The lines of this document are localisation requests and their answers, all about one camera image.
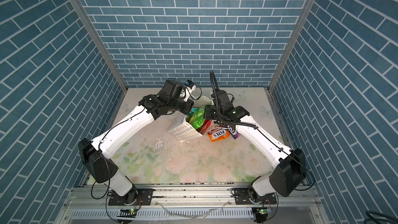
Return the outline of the white patterned paper bag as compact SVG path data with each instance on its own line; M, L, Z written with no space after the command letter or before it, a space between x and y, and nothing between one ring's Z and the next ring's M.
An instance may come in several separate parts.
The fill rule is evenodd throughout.
M203 105L212 105L210 98L201 96L197 101L195 101L191 112L195 108L199 108ZM202 137L203 134L199 133L198 130L194 129L186 122L186 117L187 115L180 114L169 128L168 133L183 142Z

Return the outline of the purple Fox's raspberry candy bag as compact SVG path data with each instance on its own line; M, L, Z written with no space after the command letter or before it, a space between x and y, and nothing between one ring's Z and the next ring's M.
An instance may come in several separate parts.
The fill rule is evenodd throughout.
M241 136L241 134L238 133L235 129L233 129L230 125L227 125L226 129L227 129L228 132L230 133L230 136L231 136L233 139L235 139L235 140L238 139L238 138Z

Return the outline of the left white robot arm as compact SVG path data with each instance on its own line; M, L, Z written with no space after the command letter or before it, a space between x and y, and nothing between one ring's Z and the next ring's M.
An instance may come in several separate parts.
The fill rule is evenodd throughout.
M123 175L112 161L113 155L133 135L161 116L180 112L189 114L193 105L194 82L181 82L168 79L157 94L149 94L121 121L103 134L78 144L83 165L96 183L106 183L111 192L122 198L124 205L137 201L137 190L133 183Z

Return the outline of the green snack packet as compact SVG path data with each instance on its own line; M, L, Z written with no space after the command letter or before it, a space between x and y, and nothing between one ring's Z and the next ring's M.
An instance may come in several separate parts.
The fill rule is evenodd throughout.
M206 110L206 105L199 108L195 108L186 117L186 122L189 123L194 129L198 130L202 127L205 122L204 114Z

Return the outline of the orange Fox's fruits candy bag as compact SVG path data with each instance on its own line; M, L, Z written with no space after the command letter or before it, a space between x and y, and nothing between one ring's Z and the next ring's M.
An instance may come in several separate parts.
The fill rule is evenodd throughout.
M207 133L211 142L225 140L230 136L230 132L226 128L215 128Z

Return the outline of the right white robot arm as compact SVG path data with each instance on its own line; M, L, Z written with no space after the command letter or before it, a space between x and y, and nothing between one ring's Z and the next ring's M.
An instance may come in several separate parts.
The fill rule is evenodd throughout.
M259 202L274 193L288 197L310 173L303 151L299 148L293 150L275 139L246 109L235 107L224 90L214 89L211 99L213 104L206 106L205 119L215 120L251 141L273 168L270 175L260 176L248 186L249 198Z

